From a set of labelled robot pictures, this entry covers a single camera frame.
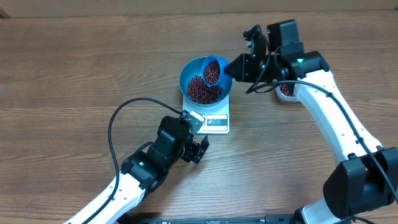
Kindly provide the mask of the blue plastic measuring scoop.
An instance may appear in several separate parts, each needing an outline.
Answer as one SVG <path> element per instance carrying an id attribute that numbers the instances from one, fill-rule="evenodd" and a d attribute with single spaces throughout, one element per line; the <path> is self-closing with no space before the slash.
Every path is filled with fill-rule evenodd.
<path id="1" fill-rule="evenodd" d="M 229 77 L 224 73 L 224 68 L 228 61 L 224 58 L 210 55 L 205 57 L 201 66 L 201 76 L 203 82 L 208 87 L 225 86 Z"/>

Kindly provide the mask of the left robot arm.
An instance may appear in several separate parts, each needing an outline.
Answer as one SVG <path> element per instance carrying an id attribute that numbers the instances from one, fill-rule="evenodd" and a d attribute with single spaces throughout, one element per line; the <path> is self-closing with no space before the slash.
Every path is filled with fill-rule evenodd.
<path id="1" fill-rule="evenodd" d="M 194 142 L 205 117 L 192 111 L 178 118 L 162 119 L 154 142 L 147 142 L 124 160 L 112 182 L 67 222 L 115 223 L 163 184 L 169 169 L 179 160 L 199 163 L 209 142 Z"/>

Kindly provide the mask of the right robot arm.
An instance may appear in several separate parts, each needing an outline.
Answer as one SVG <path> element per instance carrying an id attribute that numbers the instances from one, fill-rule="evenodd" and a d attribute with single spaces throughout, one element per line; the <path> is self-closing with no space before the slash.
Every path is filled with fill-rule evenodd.
<path id="1" fill-rule="evenodd" d="M 306 107 L 326 139 L 335 169 L 322 198 L 284 217 L 286 223 L 351 223 L 363 212 L 397 202 L 397 149 L 385 148 L 361 124 L 340 93 L 329 65 L 317 51 L 306 52 L 297 23 L 256 25 L 243 34 L 250 52 L 224 73 L 266 93 L 286 85 Z"/>

